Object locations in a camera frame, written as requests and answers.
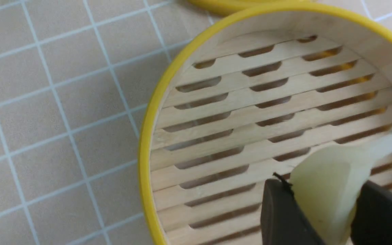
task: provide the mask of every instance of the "yellow rim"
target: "yellow rim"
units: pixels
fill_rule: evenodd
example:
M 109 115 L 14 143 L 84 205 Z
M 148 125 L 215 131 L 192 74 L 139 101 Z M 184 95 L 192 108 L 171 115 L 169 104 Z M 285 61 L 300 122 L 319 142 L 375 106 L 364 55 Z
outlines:
M 167 242 L 161 229 L 161 225 L 159 223 L 159 219 L 154 205 L 150 181 L 149 156 L 151 135 L 154 129 L 154 120 L 157 116 L 157 109 L 160 106 L 163 94 L 165 93 L 171 78 L 175 75 L 179 67 L 181 67 L 181 65 L 184 63 L 184 61 L 187 60 L 190 54 L 192 54 L 196 50 L 196 48 L 198 48 L 200 45 L 202 45 L 205 41 L 207 41 L 210 37 L 212 37 L 220 30 L 240 20 L 255 15 L 277 11 L 311 11 L 334 15 L 358 23 L 376 32 L 377 34 L 380 34 L 392 43 L 392 32 L 390 30 L 386 29 L 385 27 L 379 25 L 372 20 L 367 19 L 364 16 L 337 7 L 322 5 L 319 3 L 298 2 L 268 3 L 259 5 L 254 8 L 245 9 L 224 18 L 223 20 L 217 22 L 216 24 L 205 30 L 203 33 L 201 33 L 199 36 L 197 36 L 181 51 L 181 53 L 179 53 L 179 55 L 171 63 L 171 65 L 168 67 L 168 69 L 165 71 L 162 78 L 158 82 L 157 87 L 155 88 L 155 91 L 148 104 L 145 119 L 143 122 L 142 133 L 140 136 L 140 145 L 138 152 L 140 195 L 142 198 L 146 222 L 156 245 L 167 245 Z
M 272 3 L 276 1 L 285 0 L 188 0 L 196 6 L 206 9 L 215 14 L 227 16 L 235 12 L 260 6 L 264 3 Z

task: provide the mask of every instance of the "bamboo steamer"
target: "bamboo steamer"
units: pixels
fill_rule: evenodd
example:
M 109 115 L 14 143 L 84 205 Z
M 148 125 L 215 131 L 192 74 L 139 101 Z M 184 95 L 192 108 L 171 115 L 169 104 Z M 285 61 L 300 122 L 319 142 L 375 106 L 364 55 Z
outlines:
M 263 182 L 333 144 L 392 132 L 392 33 L 317 3 L 271 3 L 200 34 L 167 69 L 140 139 L 157 245 L 261 245 Z M 371 180 L 392 190 L 392 155 Z

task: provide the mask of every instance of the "steamer basket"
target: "steamer basket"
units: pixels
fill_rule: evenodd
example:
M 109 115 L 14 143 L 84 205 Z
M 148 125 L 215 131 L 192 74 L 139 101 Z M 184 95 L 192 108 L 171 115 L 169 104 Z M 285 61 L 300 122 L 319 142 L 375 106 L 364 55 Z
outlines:
M 157 245 L 261 245 L 263 182 L 311 152 L 392 132 L 392 33 L 317 3 L 272 3 L 200 34 L 163 75 L 140 140 Z M 392 155 L 371 180 L 392 190 Z

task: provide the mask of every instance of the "tile floor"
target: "tile floor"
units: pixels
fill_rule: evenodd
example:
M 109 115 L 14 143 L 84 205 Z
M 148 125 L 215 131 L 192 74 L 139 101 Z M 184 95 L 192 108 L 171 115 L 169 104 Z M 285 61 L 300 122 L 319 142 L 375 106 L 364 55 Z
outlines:
M 392 1 L 320 0 L 392 29 Z M 0 245 L 151 245 L 149 96 L 217 17 L 173 0 L 0 0 Z

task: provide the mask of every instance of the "black tongs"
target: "black tongs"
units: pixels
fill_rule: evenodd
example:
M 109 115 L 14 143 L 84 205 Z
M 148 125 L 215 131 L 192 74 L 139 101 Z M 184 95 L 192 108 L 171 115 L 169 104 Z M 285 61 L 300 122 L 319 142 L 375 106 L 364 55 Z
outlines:
M 282 177 L 266 180 L 261 211 L 263 245 L 325 245 Z M 368 181 L 357 200 L 350 238 L 355 245 L 392 245 L 392 193 Z

